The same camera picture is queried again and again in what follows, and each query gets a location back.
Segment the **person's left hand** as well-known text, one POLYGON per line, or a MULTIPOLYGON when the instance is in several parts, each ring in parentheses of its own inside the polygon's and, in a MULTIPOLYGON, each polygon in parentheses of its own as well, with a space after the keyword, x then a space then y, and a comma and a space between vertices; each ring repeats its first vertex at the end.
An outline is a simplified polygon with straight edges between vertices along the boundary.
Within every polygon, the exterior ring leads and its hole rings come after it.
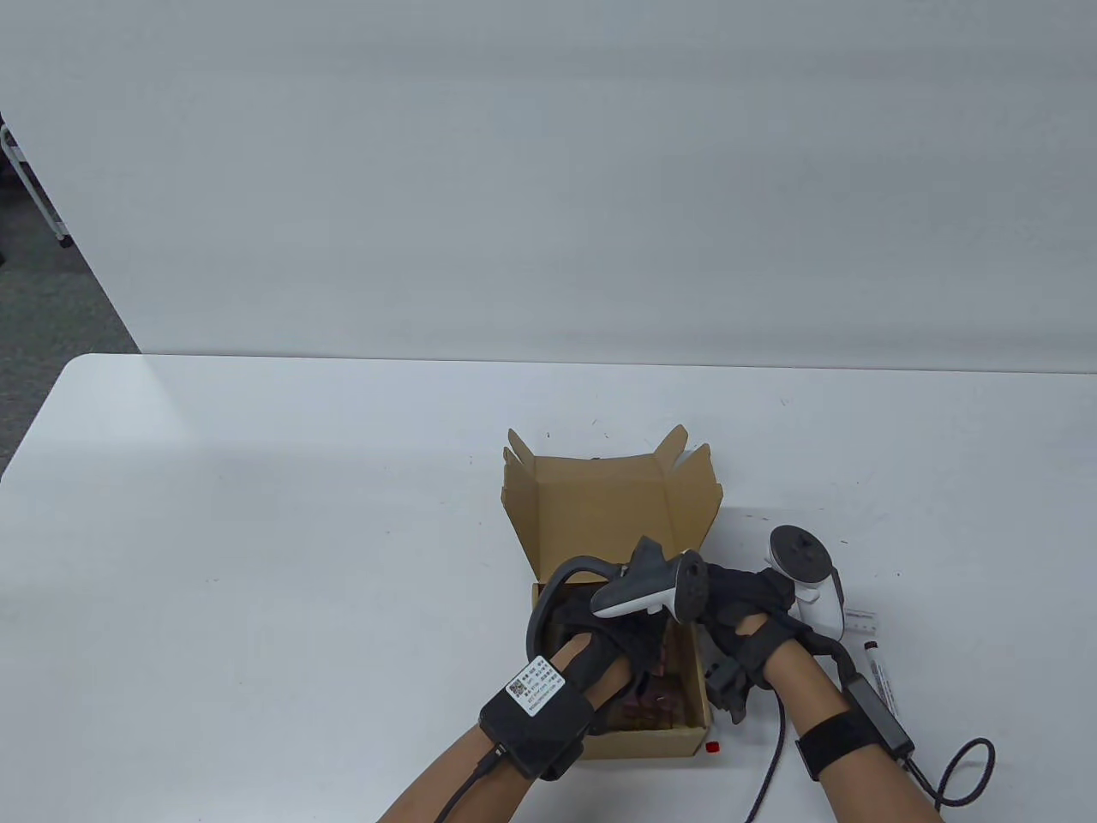
POLYGON ((623 700, 645 687, 661 665, 663 636, 668 615, 612 616, 601 618, 591 610, 591 589, 569 589, 572 597, 548 612, 548 638, 556 639, 556 653, 580 635, 589 639, 561 673, 601 708, 623 700))

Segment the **person's right hand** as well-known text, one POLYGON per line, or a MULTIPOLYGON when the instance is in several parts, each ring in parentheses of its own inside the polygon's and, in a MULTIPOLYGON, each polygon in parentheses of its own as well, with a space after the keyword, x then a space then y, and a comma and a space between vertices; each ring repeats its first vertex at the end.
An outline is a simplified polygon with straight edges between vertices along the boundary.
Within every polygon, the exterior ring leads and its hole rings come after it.
POLYGON ((790 615, 795 601, 793 580, 774 568, 748 572, 709 563, 708 585, 700 623, 717 649, 745 670, 753 686, 771 689, 764 667, 788 641, 814 656, 835 655, 835 641, 790 615))

